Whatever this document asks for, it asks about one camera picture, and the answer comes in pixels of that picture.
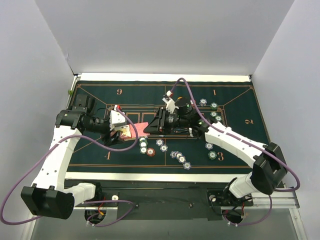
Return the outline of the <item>red playing card deck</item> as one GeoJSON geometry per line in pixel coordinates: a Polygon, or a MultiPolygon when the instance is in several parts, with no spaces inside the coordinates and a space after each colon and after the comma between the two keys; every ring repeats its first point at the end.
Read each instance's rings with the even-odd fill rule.
{"type": "Polygon", "coordinates": [[[135,140],[136,137],[148,137],[150,134],[144,132],[145,128],[149,125],[148,122],[135,123],[134,125],[128,124],[120,127],[120,138],[124,141],[135,140]]]}

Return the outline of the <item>red poker chip stack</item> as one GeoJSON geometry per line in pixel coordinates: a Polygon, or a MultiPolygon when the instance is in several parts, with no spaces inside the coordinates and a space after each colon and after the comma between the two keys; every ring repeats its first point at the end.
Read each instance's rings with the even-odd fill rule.
{"type": "Polygon", "coordinates": [[[156,151],[153,148],[148,148],[147,151],[146,151],[146,154],[149,157],[153,157],[156,154],[156,151]]]}

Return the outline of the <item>blue chip stack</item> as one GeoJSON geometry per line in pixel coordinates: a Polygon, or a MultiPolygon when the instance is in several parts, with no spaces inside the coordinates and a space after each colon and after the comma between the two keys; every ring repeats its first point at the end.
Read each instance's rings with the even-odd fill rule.
{"type": "Polygon", "coordinates": [[[204,98],[201,98],[201,99],[199,100],[199,105],[200,105],[201,107],[205,107],[205,106],[207,105],[207,100],[204,99],[204,98]]]}

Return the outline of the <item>green poker chip stack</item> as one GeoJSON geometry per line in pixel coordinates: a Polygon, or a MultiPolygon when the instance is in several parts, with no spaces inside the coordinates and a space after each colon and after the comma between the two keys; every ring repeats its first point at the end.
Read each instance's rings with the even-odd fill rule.
{"type": "Polygon", "coordinates": [[[208,158],[209,158],[210,160],[214,160],[216,157],[217,157],[217,153],[216,153],[215,151],[210,151],[210,152],[208,153],[208,158]]]}

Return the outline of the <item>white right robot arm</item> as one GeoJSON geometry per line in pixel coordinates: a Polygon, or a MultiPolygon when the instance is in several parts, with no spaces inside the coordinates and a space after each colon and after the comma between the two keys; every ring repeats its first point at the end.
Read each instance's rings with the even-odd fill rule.
{"type": "Polygon", "coordinates": [[[224,201],[236,204],[251,193],[271,195],[287,174],[282,151],[275,143],[265,145],[250,140],[221,122],[204,117],[185,97],[177,101],[165,99],[154,119],[144,129],[150,135],[169,135],[177,129],[188,130],[190,136],[218,146],[245,162],[252,171],[234,178],[223,192],[224,201]]]}

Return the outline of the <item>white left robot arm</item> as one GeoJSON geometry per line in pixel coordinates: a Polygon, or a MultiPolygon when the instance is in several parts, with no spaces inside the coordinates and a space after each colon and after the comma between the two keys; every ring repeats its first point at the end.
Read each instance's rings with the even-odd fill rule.
{"type": "Polygon", "coordinates": [[[35,216],[66,220],[74,207],[87,201],[92,206],[99,205],[103,193],[99,183],[81,182],[65,188],[65,176],[74,149],[84,132],[98,133],[101,144],[112,151],[119,134],[111,134],[115,127],[124,126],[127,117],[116,105],[105,118],[95,116],[96,101],[93,97],[80,94],[75,103],[61,110],[56,117],[53,139],[49,153],[31,186],[25,186],[21,198],[35,216]]]}

